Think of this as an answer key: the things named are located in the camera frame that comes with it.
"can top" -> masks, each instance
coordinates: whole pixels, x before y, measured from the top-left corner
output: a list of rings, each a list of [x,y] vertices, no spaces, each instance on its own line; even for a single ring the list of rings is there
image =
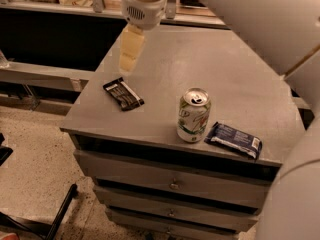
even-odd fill
[[[204,106],[209,102],[209,95],[200,88],[191,88],[183,95],[184,100],[192,106]]]

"drawer knob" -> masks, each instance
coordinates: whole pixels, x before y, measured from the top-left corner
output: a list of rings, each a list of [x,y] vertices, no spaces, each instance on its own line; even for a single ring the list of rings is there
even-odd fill
[[[179,184],[177,183],[177,180],[176,180],[176,179],[173,179],[173,182],[169,185],[169,187],[170,187],[172,190],[179,190],[179,189],[180,189],[180,186],[179,186]]]
[[[170,218],[174,218],[175,217],[174,211],[172,209],[170,210],[170,213],[168,213],[168,217],[170,217]]]

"drawer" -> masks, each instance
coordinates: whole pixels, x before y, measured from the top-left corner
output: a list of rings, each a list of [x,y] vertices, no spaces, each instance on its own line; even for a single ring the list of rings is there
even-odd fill
[[[232,229],[238,232],[248,231],[258,221],[257,217],[253,215],[223,210],[198,203],[167,199],[163,196],[153,196],[99,186],[94,187],[94,192],[99,201],[107,206],[155,214],[164,218]]]
[[[109,181],[261,208],[270,182],[126,156],[77,150],[85,175]]]
[[[238,234],[232,231],[217,230],[213,227],[198,226],[190,223],[172,222],[158,217],[137,214],[119,209],[106,209],[108,218],[121,225],[144,228],[167,233],[171,236],[186,237],[199,240],[236,240]]]

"gray tabletop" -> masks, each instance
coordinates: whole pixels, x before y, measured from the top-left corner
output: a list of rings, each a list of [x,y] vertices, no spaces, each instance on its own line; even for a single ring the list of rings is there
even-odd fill
[[[145,104],[122,112],[102,88],[121,76],[118,40],[63,121],[63,131],[252,162],[178,137],[179,99],[199,87],[212,101],[206,132],[218,121],[258,136],[263,149],[257,163],[282,164],[303,125],[289,87],[245,43],[231,31],[177,26],[159,26],[146,38],[134,72],[124,77]]]

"white robotic arm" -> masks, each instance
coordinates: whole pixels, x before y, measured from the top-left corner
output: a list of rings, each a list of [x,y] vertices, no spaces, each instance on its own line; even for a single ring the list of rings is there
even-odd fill
[[[141,29],[160,22],[133,19],[150,0],[124,3],[127,20]],[[278,173],[264,205],[257,240],[320,238],[320,0],[201,0],[311,107],[315,120]]]

